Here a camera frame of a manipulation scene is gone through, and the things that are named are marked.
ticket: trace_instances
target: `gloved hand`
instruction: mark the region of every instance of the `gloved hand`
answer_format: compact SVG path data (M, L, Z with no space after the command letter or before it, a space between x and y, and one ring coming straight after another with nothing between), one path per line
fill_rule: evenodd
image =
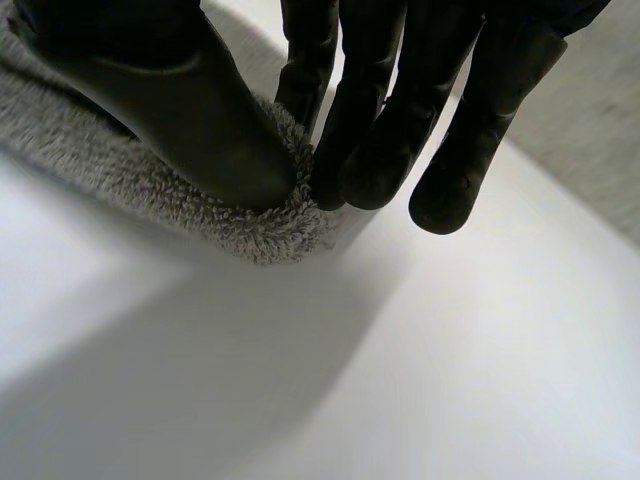
M345 67L316 150L321 208L386 205L404 182L476 39L470 77L410 212L447 234L468 219L525 97L609 0L281 0L289 62L276 100L309 131L333 68L338 20ZM386 99L401 32L399 75Z

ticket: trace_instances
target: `white table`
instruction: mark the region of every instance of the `white table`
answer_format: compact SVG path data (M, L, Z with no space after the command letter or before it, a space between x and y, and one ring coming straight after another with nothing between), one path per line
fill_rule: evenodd
M233 8L284 48L271 3ZM421 232L443 129L268 270L0 154L0 478L640 478L640 256L509 144L468 226Z

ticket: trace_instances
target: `glove finger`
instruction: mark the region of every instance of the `glove finger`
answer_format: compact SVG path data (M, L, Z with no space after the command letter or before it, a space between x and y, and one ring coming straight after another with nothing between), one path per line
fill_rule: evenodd
M276 102L311 135L335 61L337 0L280 1L289 56L280 73Z
M449 234L466 223L516 112L566 47L548 25L488 17L449 132L411 197L418 226Z
M345 66L316 150L312 195L320 208L344 204L338 189L342 163L382 108L404 25L405 0L341 0Z
M375 210L396 195L483 22L480 10L459 2L409 1L393 94L340 172L340 191L349 204Z

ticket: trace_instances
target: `black glove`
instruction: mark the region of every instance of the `black glove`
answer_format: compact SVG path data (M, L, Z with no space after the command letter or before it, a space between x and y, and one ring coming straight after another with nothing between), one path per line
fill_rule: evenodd
M410 202L425 230L459 229L520 104L566 49L563 37L608 3L282 0L290 49L276 99L309 130L331 75L338 16L342 24L344 74L312 178L320 207L334 210L346 201L378 209L391 201L478 38L456 115ZM385 101L403 28L399 76Z
M201 191L230 206L281 206L294 162L199 3L15 0L12 28Z

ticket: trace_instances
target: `terry cloth towel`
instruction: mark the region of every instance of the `terry cloth towel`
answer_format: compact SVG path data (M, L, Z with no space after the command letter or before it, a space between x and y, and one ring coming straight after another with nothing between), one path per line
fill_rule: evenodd
M237 30L237 19L203 7L225 39L243 37L227 34ZM11 0L0 0L0 147L104 202L256 265L296 263L334 245L344 212L322 212L311 202L312 147L283 108L261 100L295 158L295 191L283 207L262 214L222 208L32 59L8 30L11 8ZM251 48L230 48L245 76L247 68L259 68L256 62L270 62L271 72L284 63L275 49L261 60ZM238 51L244 52L241 61Z

